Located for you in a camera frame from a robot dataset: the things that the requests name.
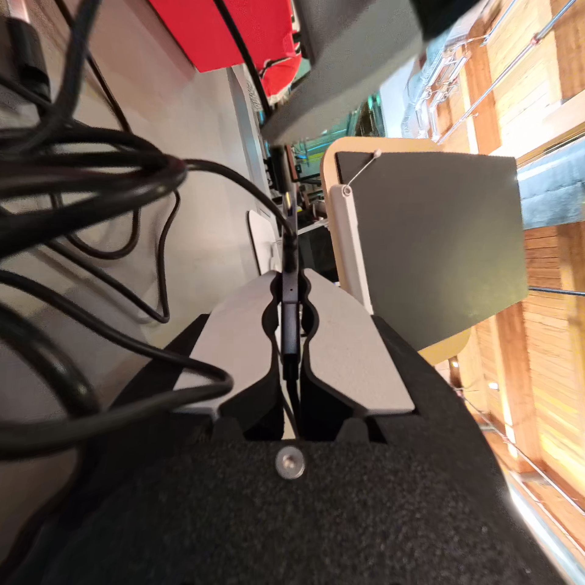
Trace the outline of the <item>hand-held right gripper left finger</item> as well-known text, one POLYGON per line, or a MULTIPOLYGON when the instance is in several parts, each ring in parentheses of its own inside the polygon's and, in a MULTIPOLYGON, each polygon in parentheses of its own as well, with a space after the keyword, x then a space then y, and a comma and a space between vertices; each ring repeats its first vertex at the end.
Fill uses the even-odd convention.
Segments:
POLYGON ((180 406, 178 413, 220 413, 270 372, 273 344, 262 318, 274 300, 272 285, 280 276, 269 271, 228 296, 209 314, 190 358, 224 370, 233 378, 227 394, 180 406))

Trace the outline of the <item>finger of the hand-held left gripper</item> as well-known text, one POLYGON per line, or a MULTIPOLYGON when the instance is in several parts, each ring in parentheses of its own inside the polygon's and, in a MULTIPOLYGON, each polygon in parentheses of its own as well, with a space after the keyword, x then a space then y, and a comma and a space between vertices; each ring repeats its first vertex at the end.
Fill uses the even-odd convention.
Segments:
POLYGON ((423 48, 411 1, 294 1, 311 69, 261 134, 270 145, 337 124, 423 48))

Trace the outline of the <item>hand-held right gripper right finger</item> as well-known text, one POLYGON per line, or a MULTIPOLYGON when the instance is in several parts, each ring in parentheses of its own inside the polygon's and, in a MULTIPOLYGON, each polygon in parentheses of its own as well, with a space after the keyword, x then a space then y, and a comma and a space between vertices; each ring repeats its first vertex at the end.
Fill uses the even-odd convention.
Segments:
POLYGON ((314 315, 304 351, 309 379, 367 416, 412 413, 413 400, 369 312, 315 270, 303 276, 314 315))

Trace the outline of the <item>grey usb hub with tail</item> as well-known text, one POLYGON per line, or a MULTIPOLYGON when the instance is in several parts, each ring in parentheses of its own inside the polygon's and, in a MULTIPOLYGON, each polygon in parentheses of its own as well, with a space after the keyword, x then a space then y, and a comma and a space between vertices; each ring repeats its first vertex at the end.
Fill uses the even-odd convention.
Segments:
POLYGON ((298 284, 298 238, 296 194, 282 197, 287 221, 282 230, 281 359, 282 377, 289 397, 291 426, 296 438, 302 436, 301 406, 298 392, 300 363, 300 305, 298 284))

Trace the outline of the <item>red plastic bin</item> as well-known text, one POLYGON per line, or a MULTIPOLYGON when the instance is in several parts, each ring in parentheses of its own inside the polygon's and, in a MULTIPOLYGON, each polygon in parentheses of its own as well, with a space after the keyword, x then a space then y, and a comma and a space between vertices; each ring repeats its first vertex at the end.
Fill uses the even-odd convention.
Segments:
MULTIPOLYGON (((179 47, 201 72, 244 63, 214 1, 150 1, 179 47)), ((224 1, 257 69, 295 55, 289 1, 224 1)))

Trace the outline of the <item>red white printed jacket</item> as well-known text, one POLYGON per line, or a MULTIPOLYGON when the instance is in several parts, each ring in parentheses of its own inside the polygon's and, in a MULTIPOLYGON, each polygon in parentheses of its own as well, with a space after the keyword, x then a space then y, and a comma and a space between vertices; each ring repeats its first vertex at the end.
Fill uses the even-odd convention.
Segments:
POLYGON ((294 56, 270 60, 259 71, 264 93, 271 106, 284 98, 303 62, 301 44, 296 43, 294 48, 294 56))

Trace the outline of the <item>white clamp bar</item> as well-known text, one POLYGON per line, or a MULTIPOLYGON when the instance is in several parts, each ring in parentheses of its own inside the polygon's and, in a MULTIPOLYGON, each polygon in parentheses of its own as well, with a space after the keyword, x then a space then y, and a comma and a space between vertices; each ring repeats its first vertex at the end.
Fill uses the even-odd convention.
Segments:
POLYGON ((340 288, 373 315, 352 187, 330 187, 326 209, 340 288))

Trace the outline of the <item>wooden board with black panel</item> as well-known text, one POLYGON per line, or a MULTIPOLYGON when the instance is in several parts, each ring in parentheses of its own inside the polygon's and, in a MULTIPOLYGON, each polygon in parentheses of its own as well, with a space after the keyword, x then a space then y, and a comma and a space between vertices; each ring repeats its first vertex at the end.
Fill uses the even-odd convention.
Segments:
POLYGON ((429 139, 343 137, 322 157, 325 198, 352 187, 373 316, 431 365, 528 296, 517 171, 429 139))

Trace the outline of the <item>round silver duct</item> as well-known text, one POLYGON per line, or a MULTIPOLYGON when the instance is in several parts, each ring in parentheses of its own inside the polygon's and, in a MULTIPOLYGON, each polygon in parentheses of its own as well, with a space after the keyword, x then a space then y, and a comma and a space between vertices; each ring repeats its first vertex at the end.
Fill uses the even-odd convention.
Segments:
POLYGON ((584 138, 525 165, 517 173, 523 229, 584 221, 584 138))

